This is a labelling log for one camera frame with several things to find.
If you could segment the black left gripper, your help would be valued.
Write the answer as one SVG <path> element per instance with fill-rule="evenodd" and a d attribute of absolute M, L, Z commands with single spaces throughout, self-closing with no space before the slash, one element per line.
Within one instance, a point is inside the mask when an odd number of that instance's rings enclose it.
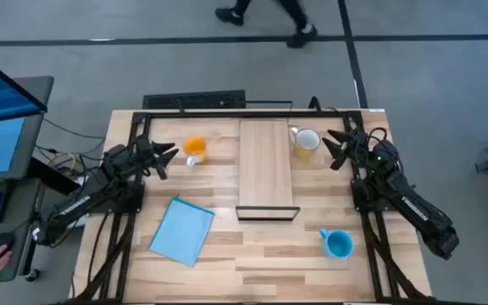
<path fill-rule="evenodd" d="M 166 180 L 165 167 L 179 152 L 177 148 L 170 150 L 174 146 L 174 143 L 156 143 L 149 141 L 147 136 L 138 136 L 135 139 L 135 153 L 136 159 L 140 164 L 141 173 L 149 177 L 151 175 L 150 168 L 153 168 L 161 180 Z"/>

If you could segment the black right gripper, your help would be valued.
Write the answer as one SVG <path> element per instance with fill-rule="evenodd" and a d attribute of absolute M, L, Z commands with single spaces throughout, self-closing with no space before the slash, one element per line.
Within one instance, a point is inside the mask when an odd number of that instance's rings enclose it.
<path fill-rule="evenodd" d="M 327 132 L 339 143 L 347 142 L 346 153 L 353 162 L 356 164 L 366 164 L 369 161 L 368 135 L 364 131 L 353 130 L 347 133 L 338 130 L 327 130 Z M 336 144 L 327 138 L 323 138 L 322 141 L 334 159 L 330 168 L 338 170 L 347 159 L 344 150 L 340 144 Z"/>

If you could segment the yellow mug with orange inside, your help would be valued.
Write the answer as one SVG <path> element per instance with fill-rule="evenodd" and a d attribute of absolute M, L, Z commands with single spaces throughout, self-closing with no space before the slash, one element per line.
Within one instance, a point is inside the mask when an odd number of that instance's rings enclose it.
<path fill-rule="evenodd" d="M 190 136 L 183 142 L 186 164 L 194 166 L 206 161 L 206 141 L 201 136 Z"/>

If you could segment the yellow mug with white inside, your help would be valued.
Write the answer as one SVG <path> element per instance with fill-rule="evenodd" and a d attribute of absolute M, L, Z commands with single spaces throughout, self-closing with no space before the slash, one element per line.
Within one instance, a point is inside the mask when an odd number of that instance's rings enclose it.
<path fill-rule="evenodd" d="M 321 143 L 315 130 L 296 126 L 290 128 L 290 138 L 294 156 L 302 161 L 311 160 Z"/>

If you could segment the wooden shelf with black rails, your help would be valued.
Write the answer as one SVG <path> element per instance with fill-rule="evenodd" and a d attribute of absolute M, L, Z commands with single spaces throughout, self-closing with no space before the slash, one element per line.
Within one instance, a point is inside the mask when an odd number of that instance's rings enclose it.
<path fill-rule="evenodd" d="M 289 113 L 253 110 L 239 116 L 240 221 L 292 222 Z"/>

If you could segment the light blue cloth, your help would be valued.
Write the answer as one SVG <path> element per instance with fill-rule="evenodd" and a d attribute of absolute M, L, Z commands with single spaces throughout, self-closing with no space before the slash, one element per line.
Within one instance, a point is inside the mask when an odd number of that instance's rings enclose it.
<path fill-rule="evenodd" d="M 172 197 L 148 249 L 194 267 L 214 221 L 214 212 Z"/>

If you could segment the blue mug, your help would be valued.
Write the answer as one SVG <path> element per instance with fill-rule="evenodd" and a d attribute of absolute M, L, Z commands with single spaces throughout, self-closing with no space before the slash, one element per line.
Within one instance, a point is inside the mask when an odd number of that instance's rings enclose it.
<path fill-rule="evenodd" d="M 330 258 L 349 258 L 354 249 L 351 236 L 344 230 L 332 230 L 321 228 L 319 235 L 322 240 L 324 253 Z"/>

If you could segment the person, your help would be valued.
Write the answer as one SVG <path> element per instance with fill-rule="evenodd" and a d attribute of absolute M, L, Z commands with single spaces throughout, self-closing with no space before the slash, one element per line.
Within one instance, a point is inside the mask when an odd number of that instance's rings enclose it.
<path fill-rule="evenodd" d="M 235 26 L 244 25 L 244 15 L 253 0 L 236 0 L 232 7 L 216 8 L 215 17 L 224 23 Z M 275 0 L 289 15 L 295 25 L 295 33 L 286 41 L 289 48 L 298 49 L 305 47 L 318 36 L 318 30 L 313 23 L 308 21 L 299 0 Z"/>

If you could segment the dark grey desk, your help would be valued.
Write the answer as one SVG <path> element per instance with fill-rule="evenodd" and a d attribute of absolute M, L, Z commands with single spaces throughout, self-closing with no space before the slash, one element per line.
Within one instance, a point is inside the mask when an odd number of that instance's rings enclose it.
<path fill-rule="evenodd" d="M 38 179 L 18 181 L 11 192 L 7 193 L 0 234 L 13 231 L 14 244 L 8 264 L 0 271 L 0 282 L 8 282 L 30 272 L 36 246 L 31 237 L 30 226 L 25 221 L 35 214 L 40 194 L 42 183 Z"/>

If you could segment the black computer mouse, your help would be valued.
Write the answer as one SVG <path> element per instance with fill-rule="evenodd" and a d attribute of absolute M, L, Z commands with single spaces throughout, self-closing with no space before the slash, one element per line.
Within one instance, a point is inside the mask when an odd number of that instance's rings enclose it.
<path fill-rule="evenodd" d="M 14 233 L 12 231 L 0 233 L 0 247 L 2 246 L 5 246 L 6 248 L 0 253 L 0 258 L 11 251 L 14 246 Z"/>

